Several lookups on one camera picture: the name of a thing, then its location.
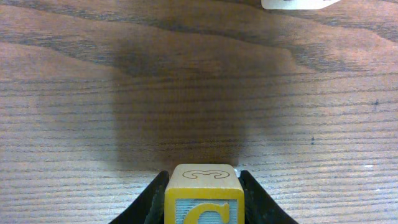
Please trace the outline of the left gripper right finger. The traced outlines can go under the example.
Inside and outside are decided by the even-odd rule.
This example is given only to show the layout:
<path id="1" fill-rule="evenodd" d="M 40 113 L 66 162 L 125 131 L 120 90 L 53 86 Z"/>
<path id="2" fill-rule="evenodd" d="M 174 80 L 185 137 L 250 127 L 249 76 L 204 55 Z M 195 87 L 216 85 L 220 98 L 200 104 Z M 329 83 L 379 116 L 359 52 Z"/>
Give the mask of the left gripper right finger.
<path id="1" fill-rule="evenodd" d="M 244 190 L 245 224 L 298 224 L 289 216 L 247 170 L 239 181 Z"/>

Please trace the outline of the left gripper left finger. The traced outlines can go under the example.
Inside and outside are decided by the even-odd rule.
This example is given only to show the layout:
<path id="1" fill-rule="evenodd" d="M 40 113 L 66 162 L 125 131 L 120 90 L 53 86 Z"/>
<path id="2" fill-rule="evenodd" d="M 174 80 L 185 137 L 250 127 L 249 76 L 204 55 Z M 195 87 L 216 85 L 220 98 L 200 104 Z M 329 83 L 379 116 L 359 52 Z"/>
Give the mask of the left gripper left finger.
<path id="1" fill-rule="evenodd" d="M 170 175 L 161 171 L 127 209 L 109 224 L 164 224 L 165 189 Z"/>

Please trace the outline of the yellow C block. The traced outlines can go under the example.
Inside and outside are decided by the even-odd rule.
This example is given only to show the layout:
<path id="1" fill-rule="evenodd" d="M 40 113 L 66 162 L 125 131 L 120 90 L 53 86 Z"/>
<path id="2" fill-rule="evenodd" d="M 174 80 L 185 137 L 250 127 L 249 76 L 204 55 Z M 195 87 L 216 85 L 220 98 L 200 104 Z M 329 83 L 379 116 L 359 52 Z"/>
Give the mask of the yellow C block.
<path id="1" fill-rule="evenodd" d="M 165 190 L 164 223 L 244 224 L 244 190 L 227 164 L 180 164 Z"/>

